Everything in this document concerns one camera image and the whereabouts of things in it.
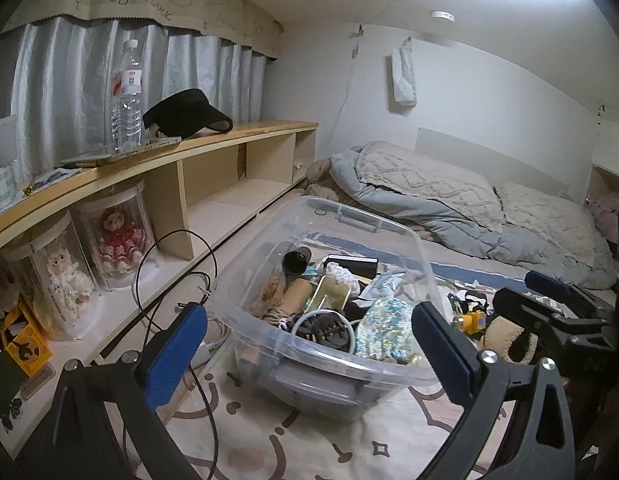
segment water bottle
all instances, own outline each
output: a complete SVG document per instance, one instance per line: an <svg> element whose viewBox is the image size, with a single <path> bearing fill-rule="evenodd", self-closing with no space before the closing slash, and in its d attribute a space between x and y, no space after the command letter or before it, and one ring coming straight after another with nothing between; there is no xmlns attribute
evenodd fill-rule
<svg viewBox="0 0 619 480"><path fill-rule="evenodd" d="M123 53L114 67L112 89L112 143L116 153L133 150L141 143L141 75L136 59L138 40L123 42Z"/></svg>

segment bottle label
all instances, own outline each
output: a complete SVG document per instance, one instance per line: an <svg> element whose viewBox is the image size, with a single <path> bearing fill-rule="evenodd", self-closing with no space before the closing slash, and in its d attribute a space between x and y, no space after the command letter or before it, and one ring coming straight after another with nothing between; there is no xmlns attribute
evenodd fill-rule
<svg viewBox="0 0 619 480"><path fill-rule="evenodd" d="M113 95L140 94L142 70L123 70L114 77Z"/></svg>

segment doll face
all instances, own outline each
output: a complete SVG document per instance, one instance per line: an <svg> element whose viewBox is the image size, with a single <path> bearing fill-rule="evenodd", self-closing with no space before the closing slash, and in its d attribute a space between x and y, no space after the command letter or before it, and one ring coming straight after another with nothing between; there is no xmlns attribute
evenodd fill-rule
<svg viewBox="0 0 619 480"><path fill-rule="evenodd" d="M107 217L106 221L103 224L103 227L106 229L106 231L114 232L121 229L123 227L123 224L125 224L125 216L123 216L123 213L121 213L120 211L117 211Z"/></svg>
<svg viewBox="0 0 619 480"><path fill-rule="evenodd" d="M66 249L55 250L47 257L47 268L53 276L65 272L70 263L70 253Z"/></svg>

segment blue gripper pad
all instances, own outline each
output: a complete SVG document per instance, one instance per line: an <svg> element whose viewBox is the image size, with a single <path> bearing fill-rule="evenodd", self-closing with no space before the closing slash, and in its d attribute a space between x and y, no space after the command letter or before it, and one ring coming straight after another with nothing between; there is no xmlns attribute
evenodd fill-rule
<svg viewBox="0 0 619 480"><path fill-rule="evenodd" d="M477 350L472 343L463 333L452 329L428 301L414 307L412 332L449 400L468 408L474 400L480 374L478 362L472 369L471 361L466 358L467 354L473 354L476 361Z"/></svg>
<svg viewBox="0 0 619 480"><path fill-rule="evenodd" d="M569 304L571 298L570 286L545 276L545 274L531 270L525 274L525 285L543 296L558 301L558 303Z"/></svg>
<svg viewBox="0 0 619 480"><path fill-rule="evenodd" d="M205 309L189 303L167 330L152 338L141 358L145 401L152 411L170 402L206 333Z"/></svg>

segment wooden countertop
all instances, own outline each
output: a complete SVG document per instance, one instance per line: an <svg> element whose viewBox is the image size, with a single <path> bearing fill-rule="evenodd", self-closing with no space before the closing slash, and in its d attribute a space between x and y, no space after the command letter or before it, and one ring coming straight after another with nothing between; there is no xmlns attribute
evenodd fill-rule
<svg viewBox="0 0 619 480"><path fill-rule="evenodd" d="M32 194L0 214L0 248L43 218L96 191L137 174L199 153L219 150L252 140L315 130L317 123L267 121L238 124L227 134L183 140L176 146L139 153L98 168L82 170L57 184Z"/></svg>

